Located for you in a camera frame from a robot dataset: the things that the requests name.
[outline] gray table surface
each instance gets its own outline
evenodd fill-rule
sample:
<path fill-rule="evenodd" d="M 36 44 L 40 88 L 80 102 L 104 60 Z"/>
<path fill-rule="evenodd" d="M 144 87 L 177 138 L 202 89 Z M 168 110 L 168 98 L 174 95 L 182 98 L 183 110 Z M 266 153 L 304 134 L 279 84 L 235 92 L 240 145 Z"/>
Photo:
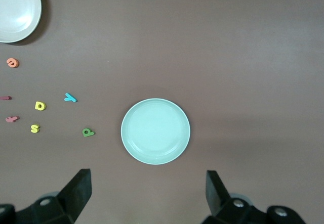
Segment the gray table surface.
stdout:
<path fill-rule="evenodd" d="M 0 101 L 1 203 L 25 208 L 90 168 L 76 223 L 201 223 L 211 169 L 262 211 L 286 205 L 322 223 L 324 0 L 42 3 L 31 36 L 0 43 L 0 96 L 12 97 Z M 120 138 L 125 113 L 148 98 L 190 121 L 187 149 L 168 164 L 137 161 Z"/>

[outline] metal bolt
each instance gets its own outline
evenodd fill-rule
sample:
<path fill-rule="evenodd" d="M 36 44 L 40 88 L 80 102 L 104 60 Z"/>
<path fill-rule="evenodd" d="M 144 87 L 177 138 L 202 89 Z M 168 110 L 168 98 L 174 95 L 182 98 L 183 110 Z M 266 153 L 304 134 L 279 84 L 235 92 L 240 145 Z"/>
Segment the metal bolt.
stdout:
<path fill-rule="evenodd" d="M 41 205 L 41 206 L 45 206 L 45 205 L 47 205 L 47 204 L 49 204 L 50 203 L 50 199 L 45 199 L 45 200 L 42 200 L 41 202 L 40 202 L 40 204 L 39 205 Z"/>
<path fill-rule="evenodd" d="M 287 216 L 287 212 L 282 208 L 275 208 L 274 212 L 280 216 Z"/>
<path fill-rule="evenodd" d="M 234 201 L 233 201 L 233 204 L 234 204 L 236 207 L 239 207 L 239 208 L 241 208 L 241 207 L 244 206 L 243 202 L 240 201 L 240 200 L 234 200 Z"/>

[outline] plate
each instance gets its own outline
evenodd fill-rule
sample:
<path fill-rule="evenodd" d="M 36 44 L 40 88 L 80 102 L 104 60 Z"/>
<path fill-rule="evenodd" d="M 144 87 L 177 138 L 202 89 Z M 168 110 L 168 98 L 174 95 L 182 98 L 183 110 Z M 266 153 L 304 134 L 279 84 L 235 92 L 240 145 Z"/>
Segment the plate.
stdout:
<path fill-rule="evenodd" d="M 0 0 L 0 42 L 28 37 L 41 19 L 41 0 Z"/>
<path fill-rule="evenodd" d="M 190 124 L 175 103 L 165 99 L 146 99 L 135 104 L 121 124 L 126 150 L 147 164 L 173 161 L 186 149 Z"/>

